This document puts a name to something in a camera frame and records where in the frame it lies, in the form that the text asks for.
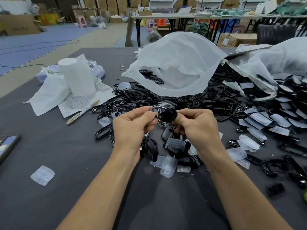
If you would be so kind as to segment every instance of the hand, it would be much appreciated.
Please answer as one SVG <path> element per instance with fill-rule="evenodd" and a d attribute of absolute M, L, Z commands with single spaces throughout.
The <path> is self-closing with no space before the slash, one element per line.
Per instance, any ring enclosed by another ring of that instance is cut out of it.
<path fill-rule="evenodd" d="M 175 123 L 176 132 L 186 135 L 191 144 L 197 149 L 199 158 L 204 162 L 213 157 L 228 156 L 220 140 L 217 121 L 212 111 L 207 109 L 178 110 Z"/>
<path fill-rule="evenodd" d="M 151 106 L 136 108 L 113 120 L 115 144 L 111 156 L 124 159 L 129 165 L 138 163 L 144 133 L 154 130 L 158 123 L 150 109 Z"/>

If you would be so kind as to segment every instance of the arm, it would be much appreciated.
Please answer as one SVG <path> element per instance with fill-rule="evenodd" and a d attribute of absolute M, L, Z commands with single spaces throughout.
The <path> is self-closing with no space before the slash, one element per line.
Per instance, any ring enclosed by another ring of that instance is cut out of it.
<path fill-rule="evenodd" d="M 130 175 L 140 159 L 144 132 L 152 131 L 157 123 L 150 108 L 137 108 L 114 119 L 115 145 L 109 161 L 57 230 L 112 229 Z"/>
<path fill-rule="evenodd" d="M 232 229 L 292 229 L 229 157 L 212 111 L 183 109 L 175 122 L 208 167 Z"/>

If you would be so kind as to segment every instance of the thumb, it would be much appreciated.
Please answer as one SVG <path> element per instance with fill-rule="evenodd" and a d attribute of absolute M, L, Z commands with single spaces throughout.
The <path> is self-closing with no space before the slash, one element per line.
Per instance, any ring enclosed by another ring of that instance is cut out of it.
<path fill-rule="evenodd" d="M 139 122 L 144 128 L 147 124 L 149 124 L 152 120 L 154 120 L 154 117 L 155 117 L 154 112 L 147 111 L 137 119 L 137 122 Z"/>
<path fill-rule="evenodd" d="M 189 122 L 189 119 L 186 118 L 183 114 L 178 113 L 177 118 L 175 119 L 175 123 L 178 125 L 181 125 L 182 127 L 185 127 Z"/>

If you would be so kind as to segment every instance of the blue foam floor mat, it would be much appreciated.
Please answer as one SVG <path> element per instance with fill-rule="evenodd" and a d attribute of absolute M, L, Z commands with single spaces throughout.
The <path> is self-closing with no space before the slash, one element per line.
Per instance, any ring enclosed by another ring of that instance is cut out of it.
<path fill-rule="evenodd" d="M 148 40 L 146 39 L 149 33 L 146 31 L 146 27 L 140 27 L 140 34 L 141 34 L 141 46 L 148 43 Z M 113 46 L 113 47 L 125 47 L 126 42 L 126 35 L 124 35 L 122 38 L 120 38 L 119 41 Z M 136 35 L 136 26 L 133 26 L 132 35 L 131 35 L 131 42 L 133 44 L 133 47 L 138 47 L 138 38 Z"/>
<path fill-rule="evenodd" d="M 10 67 L 21 66 L 96 29 L 79 28 L 74 24 L 46 26 L 46 28 L 47 32 L 40 34 L 1 36 L 0 64 Z M 0 76 L 13 69 L 2 66 L 0 66 Z"/>

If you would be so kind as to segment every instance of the right hand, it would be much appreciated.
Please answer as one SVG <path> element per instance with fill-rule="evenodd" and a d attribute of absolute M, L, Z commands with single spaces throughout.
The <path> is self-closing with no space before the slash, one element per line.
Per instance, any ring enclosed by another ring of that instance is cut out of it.
<path fill-rule="evenodd" d="M 175 124 L 178 124 L 178 127 L 176 132 L 186 134 L 204 163 L 214 158 L 229 157 L 220 140 L 217 121 L 211 110 L 182 109 L 177 112 Z"/>

